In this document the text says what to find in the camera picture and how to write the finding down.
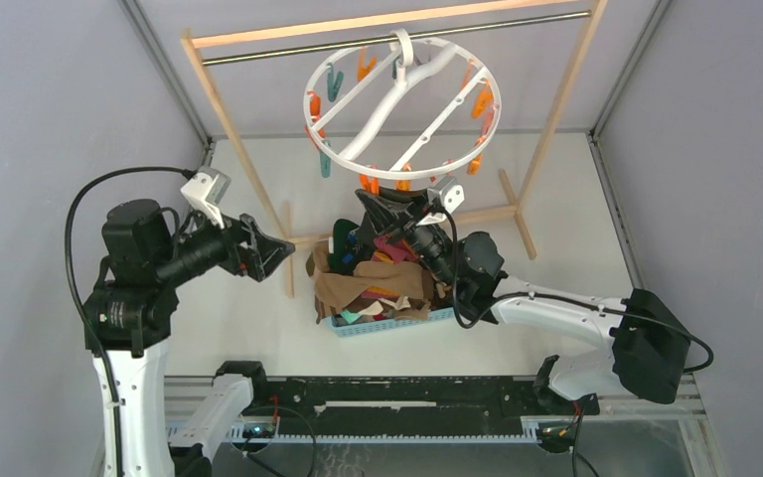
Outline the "orange clothespin clip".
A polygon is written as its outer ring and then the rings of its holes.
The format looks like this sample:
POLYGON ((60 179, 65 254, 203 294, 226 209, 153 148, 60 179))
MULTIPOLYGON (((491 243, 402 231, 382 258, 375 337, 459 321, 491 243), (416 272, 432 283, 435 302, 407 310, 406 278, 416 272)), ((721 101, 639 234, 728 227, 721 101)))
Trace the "orange clothespin clip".
POLYGON ((359 179, 364 191, 374 195, 377 195, 380 192, 380 181, 378 177, 360 174, 359 179))

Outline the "white round clip hanger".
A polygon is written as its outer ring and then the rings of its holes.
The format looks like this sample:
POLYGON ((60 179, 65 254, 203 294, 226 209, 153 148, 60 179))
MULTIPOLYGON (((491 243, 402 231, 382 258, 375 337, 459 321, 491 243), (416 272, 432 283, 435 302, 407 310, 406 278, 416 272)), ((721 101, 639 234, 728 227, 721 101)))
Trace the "white round clip hanger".
POLYGON ((487 64, 448 39, 337 50, 303 87, 302 121, 318 155, 379 180, 479 170, 504 102, 487 64))

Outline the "tan brown sock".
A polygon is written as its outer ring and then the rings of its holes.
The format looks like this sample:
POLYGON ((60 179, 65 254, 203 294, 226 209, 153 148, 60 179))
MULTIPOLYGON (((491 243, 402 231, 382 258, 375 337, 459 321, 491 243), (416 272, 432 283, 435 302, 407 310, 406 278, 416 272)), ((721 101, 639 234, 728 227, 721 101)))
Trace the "tan brown sock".
POLYGON ((321 272, 314 279, 316 321, 340 314, 371 288, 383 297, 417 301, 430 301, 435 294, 433 277, 418 263, 363 261, 353 275, 321 272))

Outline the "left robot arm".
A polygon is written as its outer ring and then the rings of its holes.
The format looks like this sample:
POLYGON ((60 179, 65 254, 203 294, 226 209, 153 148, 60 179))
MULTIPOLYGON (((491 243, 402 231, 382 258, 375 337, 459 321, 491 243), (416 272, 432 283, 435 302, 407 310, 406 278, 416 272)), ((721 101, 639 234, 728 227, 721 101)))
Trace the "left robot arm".
POLYGON ((101 229, 107 255, 83 305, 103 403, 106 476, 209 476, 233 413, 257 414, 271 399, 263 370, 218 381, 217 393, 188 430, 166 432, 164 378, 177 289, 219 267, 261 282, 295 251, 243 214, 204 223, 186 238, 169 231, 151 199, 112 209, 101 229))

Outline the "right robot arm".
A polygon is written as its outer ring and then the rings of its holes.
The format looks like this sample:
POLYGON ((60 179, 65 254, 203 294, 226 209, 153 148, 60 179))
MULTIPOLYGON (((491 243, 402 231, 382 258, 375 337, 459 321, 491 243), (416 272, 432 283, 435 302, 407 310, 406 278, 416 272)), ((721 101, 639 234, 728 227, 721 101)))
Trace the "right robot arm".
POLYGON ((635 288, 627 298, 582 296, 508 275, 488 233, 458 236, 452 214, 465 195, 451 179, 419 191, 359 189, 356 196, 375 235, 404 243, 448 289, 461 327, 532 326, 589 346, 576 357, 544 359, 534 386, 543 411, 618 393, 658 404, 676 400, 696 339, 656 294, 635 288))

